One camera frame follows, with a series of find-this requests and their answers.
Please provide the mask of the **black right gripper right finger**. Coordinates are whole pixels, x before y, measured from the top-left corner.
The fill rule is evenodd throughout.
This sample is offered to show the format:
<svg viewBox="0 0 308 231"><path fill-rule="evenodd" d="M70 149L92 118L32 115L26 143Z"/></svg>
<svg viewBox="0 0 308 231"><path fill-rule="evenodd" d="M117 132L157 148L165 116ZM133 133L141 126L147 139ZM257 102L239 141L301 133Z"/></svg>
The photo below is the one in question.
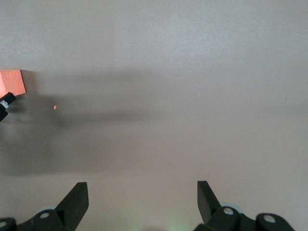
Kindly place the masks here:
<svg viewBox="0 0 308 231"><path fill-rule="evenodd" d="M253 220L231 206L222 206L207 181L197 183L197 204L203 223L196 231L293 231L282 217L260 213Z"/></svg>

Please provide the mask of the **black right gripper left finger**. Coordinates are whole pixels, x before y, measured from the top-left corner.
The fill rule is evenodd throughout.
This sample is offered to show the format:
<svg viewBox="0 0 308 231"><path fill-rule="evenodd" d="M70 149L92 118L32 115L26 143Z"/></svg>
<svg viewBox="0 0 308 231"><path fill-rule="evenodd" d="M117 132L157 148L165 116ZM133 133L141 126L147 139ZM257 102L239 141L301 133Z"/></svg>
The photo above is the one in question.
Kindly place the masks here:
<svg viewBox="0 0 308 231"><path fill-rule="evenodd" d="M18 224L16 231L75 231L88 210L88 185L77 183L55 209L46 209L28 221Z"/></svg>

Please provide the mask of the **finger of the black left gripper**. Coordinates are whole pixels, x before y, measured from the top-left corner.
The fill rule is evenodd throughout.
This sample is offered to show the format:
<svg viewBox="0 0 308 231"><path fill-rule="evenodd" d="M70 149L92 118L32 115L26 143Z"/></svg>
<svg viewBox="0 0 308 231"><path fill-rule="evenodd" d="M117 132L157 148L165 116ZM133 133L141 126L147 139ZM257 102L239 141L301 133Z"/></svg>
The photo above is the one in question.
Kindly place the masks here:
<svg viewBox="0 0 308 231"><path fill-rule="evenodd" d="M7 109L15 100L16 97L11 92L7 93L0 99L0 121L8 115Z"/></svg>

